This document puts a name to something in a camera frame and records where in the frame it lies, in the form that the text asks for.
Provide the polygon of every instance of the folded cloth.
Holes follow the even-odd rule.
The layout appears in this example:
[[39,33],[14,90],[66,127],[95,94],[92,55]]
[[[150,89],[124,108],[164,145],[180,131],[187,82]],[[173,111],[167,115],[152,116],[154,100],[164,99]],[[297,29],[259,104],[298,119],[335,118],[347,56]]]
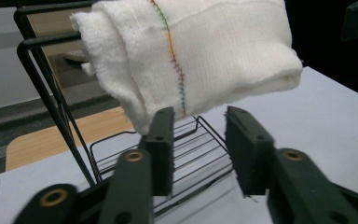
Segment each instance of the folded cloth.
[[182,119],[300,81],[283,0],[102,1],[71,20],[139,133],[167,106]]

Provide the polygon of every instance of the metal wire rack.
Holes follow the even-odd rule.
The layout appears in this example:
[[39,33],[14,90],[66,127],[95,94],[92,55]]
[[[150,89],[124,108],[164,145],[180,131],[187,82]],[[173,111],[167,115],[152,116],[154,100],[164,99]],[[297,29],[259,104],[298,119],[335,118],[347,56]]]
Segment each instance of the metal wire rack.
[[[202,117],[177,122],[174,128],[174,173],[171,197],[155,197],[156,216],[209,188],[232,171],[223,138]],[[89,147],[101,179],[115,170],[118,156],[137,148],[140,135],[124,132],[101,139]]]
[[[27,21],[27,15],[30,14],[71,7],[84,7],[91,3],[89,1],[20,8],[16,11],[15,20],[25,39],[18,47],[18,55],[22,65],[33,81],[66,144],[72,151],[82,173],[92,186],[112,175],[117,157],[126,150],[137,148],[141,136],[136,132],[123,132],[94,142],[89,147],[86,145],[41,50],[44,46],[77,41],[80,39],[80,33],[34,37],[32,32],[29,31],[31,28]],[[51,100],[48,89],[53,93],[56,104]],[[72,123],[75,134],[86,151],[94,177],[92,177],[85,161],[78,152],[69,123]],[[198,116],[178,121],[174,128],[173,191],[168,198],[154,198],[156,216],[203,192],[214,182],[228,175],[232,169],[224,139],[203,117]]]

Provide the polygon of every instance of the white tabletop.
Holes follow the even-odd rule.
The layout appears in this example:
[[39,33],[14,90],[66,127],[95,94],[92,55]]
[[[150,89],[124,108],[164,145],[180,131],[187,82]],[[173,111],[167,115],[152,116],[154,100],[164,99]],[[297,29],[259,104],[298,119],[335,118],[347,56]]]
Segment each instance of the white tabletop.
[[[307,153],[324,174],[358,192],[358,93],[306,67],[292,91],[273,92],[231,104],[251,112],[275,139],[275,147]],[[223,105],[203,115],[224,136]],[[70,152],[0,174],[0,224],[13,222],[39,190],[69,183],[88,187]],[[271,223],[266,197],[243,199],[230,175],[157,223]]]

